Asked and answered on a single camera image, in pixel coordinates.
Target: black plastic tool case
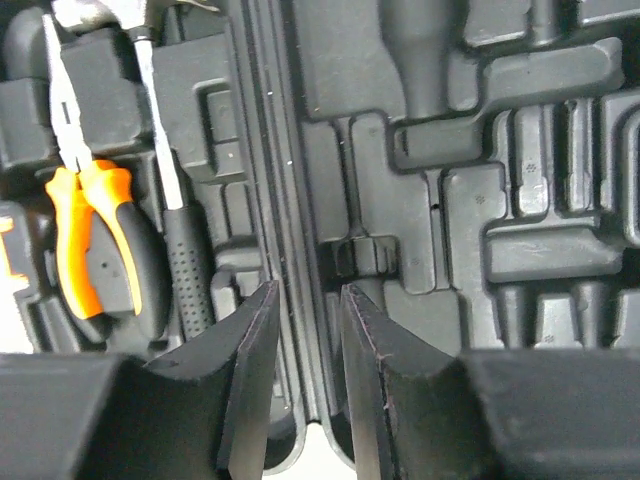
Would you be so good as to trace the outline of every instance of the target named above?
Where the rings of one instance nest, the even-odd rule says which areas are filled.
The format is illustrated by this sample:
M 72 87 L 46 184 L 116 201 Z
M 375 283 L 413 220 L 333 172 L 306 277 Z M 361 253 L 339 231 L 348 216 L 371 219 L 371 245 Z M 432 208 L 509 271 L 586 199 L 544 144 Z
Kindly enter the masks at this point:
M 39 350 L 154 357 L 182 342 L 178 319 L 149 342 L 122 313 L 99 222 L 89 260 L 112 321 L 74 322 L 57 290 L 43 183 L 59 159 L 35 4 L 0 6 L 0 192 L 19 219 L 7 244 L 28 247 L 10 260 L 35 279 L 16 294 L 25 324 Z M 640 346 L 640 1 L 429 5 L 443 2 L 226 0 L 222 15 L 165 18 L 161 115 L 206 214 L 218 319 L 282 281 L 274 472 L 312 421 L 352 457 L 347 283 L 451 355 Z M 88 143 L 133 171 L 162 231 L 131 45 L 116 28 L 66 40 Z

